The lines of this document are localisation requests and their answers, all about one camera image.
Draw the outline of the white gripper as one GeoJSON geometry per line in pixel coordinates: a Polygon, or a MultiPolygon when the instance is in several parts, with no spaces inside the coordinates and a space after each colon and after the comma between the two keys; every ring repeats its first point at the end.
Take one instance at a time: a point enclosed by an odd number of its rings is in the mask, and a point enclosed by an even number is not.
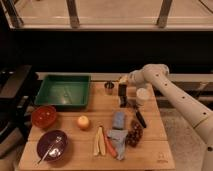
{"type": "Polygon", "coordinates": [[[136,85],[136,71],[130,72],[129,74],[123,75],[119,78],[119,83],[123,85],[136,85]]]}

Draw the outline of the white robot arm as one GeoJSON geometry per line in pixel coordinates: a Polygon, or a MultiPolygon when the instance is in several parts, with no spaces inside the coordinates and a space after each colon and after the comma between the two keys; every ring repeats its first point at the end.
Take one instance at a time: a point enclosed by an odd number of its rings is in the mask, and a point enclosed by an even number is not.
{"type": "Polygon", "coordinates": [[[152,84],[182,114],[206,145],[201,171],[213,171],[213,110],[172,83],[165,64],[147,64],[140,70],[123,75],[119,82],[141,87],[152,84]]]}

